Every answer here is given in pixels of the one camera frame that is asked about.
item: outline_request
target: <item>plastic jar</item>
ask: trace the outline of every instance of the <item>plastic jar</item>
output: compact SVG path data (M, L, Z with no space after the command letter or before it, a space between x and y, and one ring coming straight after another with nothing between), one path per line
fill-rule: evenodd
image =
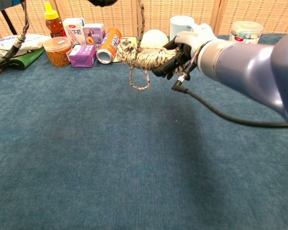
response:
M264 27L256 22L234 22L230 31L229 41L257 44Z
M68 58L68 54L72 50L72 44L69 38L51 38L44 42L44 48L52 65L62 67L71 63Z

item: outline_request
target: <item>green cloth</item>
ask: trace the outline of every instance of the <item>green cloth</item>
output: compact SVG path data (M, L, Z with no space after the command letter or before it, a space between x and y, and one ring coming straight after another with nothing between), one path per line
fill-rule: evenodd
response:
M4 67L11 67L18 70L23 70L31 65L44 52L44 48L32 50L26 55L11 58L11 60Z

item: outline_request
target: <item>yellow bottle cap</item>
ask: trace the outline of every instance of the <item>yellow bottle cap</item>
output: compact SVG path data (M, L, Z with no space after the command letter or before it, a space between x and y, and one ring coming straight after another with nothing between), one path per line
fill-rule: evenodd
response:
M49 2L45 2L45 8L46 8L45 17L47 20L52 20L59 17L58 12L52 9L52 6Z

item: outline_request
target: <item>soda can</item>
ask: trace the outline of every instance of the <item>soda can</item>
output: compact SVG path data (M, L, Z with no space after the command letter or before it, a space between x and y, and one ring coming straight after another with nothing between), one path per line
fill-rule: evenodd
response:
M113 61L120 44L121 33L118 29L111 28L107 31L101 46L97 51L97 59L102 64L109 64Z

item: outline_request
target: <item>wicker wall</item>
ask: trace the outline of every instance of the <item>wicker wall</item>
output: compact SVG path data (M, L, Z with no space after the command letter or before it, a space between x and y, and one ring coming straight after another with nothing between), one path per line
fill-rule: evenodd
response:
M45 26L44 2L27 0L30 33L48 35ZM94 7L87 0L49 0L61 19L84 17L87 23L103 22L106 28L116 27L124 36L138 35L141 16L137 0L118 0L111 7ZM197 23L208 23L216 34L228 34L237 20L261 23L265 33L288 33L288 0L142 0L145 7L146 30L160 29L169 34L169 19L174 15L188 15ZM8 8L16 30L24 25L22 7ZM0 38L11 35L0 13Z

